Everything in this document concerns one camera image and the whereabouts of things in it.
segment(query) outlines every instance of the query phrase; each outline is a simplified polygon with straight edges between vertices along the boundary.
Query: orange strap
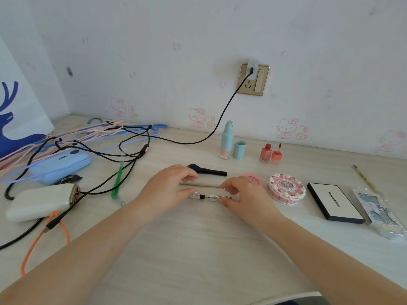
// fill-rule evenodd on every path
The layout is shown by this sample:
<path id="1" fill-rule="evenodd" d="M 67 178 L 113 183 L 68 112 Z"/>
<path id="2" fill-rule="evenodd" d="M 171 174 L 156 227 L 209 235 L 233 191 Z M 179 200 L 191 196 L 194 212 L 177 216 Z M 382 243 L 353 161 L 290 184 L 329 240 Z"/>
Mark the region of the orange strap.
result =
<path id="1" fill-rule="evenodd" d="M 57 211 L 52 211 L 51 215 L 48 218 L 48 222 L 47 224 L 53 220 L 54 217 L 58 216 L 58 212 Z M 67 230 L 67 228 L 65 227 L 65 225 L 61 222 L 59 222 L 59 225 L 61 226 L 61 228 L 63 229 L 63 231 L 65 232 L 65 237 L 66 237 L 66 243 L 68 244 L 70 242 L 70 236 L 69 236 L 69 232 Z M 31 244 L 30 249 L 28 249 L 28 252 L 26 254 L 26 256 L 24 257 L 23 262 L 21 263 L 21 267 L 20 267 L 20 274 L 21 276 L 24 276 L 26 274 L 25 272 L 25 266 L 27 264 L 28 258 L 30 257 L 34 247 L 37 245 L 39 239 L 41 238 L 41 236 L 44 234 L 44 232 L 41 231 L 41 233 L 37 236 L 37 238 L 34 240 L 34 242 Z"/>

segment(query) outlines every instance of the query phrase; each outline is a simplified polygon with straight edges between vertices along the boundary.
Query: white shopping bag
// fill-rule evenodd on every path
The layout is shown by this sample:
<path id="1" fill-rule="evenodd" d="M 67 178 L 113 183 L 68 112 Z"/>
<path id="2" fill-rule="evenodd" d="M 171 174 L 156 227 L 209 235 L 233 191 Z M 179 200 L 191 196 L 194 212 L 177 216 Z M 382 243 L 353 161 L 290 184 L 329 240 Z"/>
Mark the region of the white shopping bag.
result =
<path id="1" fill-rule="evenodd" d="M 0 159 L 54 126 L 0 37 Z"/>

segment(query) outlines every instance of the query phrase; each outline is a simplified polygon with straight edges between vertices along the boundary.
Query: gold wall socket plate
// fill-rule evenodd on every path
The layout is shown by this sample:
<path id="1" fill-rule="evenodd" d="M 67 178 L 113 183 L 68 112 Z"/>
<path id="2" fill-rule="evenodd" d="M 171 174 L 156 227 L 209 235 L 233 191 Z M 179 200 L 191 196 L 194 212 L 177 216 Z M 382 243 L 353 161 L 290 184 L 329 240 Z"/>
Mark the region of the gold wall socket plate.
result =
<path id="1" fill-rule="evenodd" d="M 247 63 L 242 63 L 240 66 L 239 81 L 237 86 L 239 86 L 243 79 L 246 77 Z M 259 65 L 258 72 L 255 80 L 246 80 L 242 87 L 237 91 L 237 93 L 263 96 L 264 88 L 266 86 L 267 76 L 269 75 L 270 66 Z"/>

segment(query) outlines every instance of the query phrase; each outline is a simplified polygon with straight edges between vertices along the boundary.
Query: blue electronic device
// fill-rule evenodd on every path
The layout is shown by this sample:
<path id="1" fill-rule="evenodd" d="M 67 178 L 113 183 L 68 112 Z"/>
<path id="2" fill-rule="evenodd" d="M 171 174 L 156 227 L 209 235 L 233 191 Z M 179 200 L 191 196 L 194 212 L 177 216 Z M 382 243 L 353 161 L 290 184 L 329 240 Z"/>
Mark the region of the blue electronic device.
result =
<path id="1" fill-rule="evenodd" d="M 33 165 L 32 180 L 52 185 L 58 180 L 90 164 L 89 155 L 82 150 L 66 150 Z"/>

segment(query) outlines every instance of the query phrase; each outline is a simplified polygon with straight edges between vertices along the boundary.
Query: black makeup brush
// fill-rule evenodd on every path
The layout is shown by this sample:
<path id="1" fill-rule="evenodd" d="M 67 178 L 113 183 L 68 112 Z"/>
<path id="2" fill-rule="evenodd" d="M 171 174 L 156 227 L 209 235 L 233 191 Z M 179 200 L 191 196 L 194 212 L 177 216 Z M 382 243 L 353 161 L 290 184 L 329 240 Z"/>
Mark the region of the black makeup brush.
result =
<path id="1" fill-rule="evenodd" d="M 227 176 L 226 171 L 219 171 L 219 170 L 212 170 L 212 169 L 206 169 L 206 168 L 201 168 L 196 164 L 190 164 L 188 165 L 188 168 L 191 168 L 194 170 L 196 173 L 206 173 L 206 174 L 214 174 L 216 176 Z"/>

